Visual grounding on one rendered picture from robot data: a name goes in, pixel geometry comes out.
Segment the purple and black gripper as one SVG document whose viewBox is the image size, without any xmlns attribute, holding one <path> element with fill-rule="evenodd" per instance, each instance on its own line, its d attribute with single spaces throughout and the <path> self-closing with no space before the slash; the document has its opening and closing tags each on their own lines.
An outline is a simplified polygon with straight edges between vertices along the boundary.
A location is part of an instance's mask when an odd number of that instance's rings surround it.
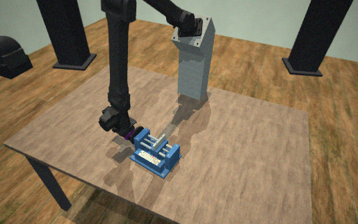
<svg viewBox="0 0 358 224">
<path fill-rule="evenodd" d="M 130 120 L 130 122 L 129 122 L 129 120 Z M 137 123 L 136 120 L 128 117 L 124 121 L 119 121 L 118 125 L 119 125 L 120 129 L 113 127 L 112 131 L 119 134 L 119 136 L 124 137 L 125 140 L 128 140 L 128 138 L 131 137 L 131 135 L 135 129 L 134 125 L 136 123 Z"/>
</svg>

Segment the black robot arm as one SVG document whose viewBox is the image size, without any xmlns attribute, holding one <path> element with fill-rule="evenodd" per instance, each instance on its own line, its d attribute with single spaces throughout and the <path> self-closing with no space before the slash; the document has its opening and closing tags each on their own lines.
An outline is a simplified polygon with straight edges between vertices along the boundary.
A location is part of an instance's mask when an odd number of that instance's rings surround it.
<svg viewBox="0 0 358 224">
<path fill-rule="evenodd" d="M 202 35 L 202 18 L 181 9 L 171 0 L 143 0 L 166 17 L 168 24 L 178 27 L 178 36 Z M 101 11 L 108 22 L 108 45 L 110 85 L 108 102 L 99 118 L 99 125 L 105 131 L 119 128 L 119 121 L 129 117 L 130 94 L 127 82 L 129 23 L 136 20 L 136 0 L 101 0 Z M 122 14 L 121 14 L 122 13 Z"/>
</svg>

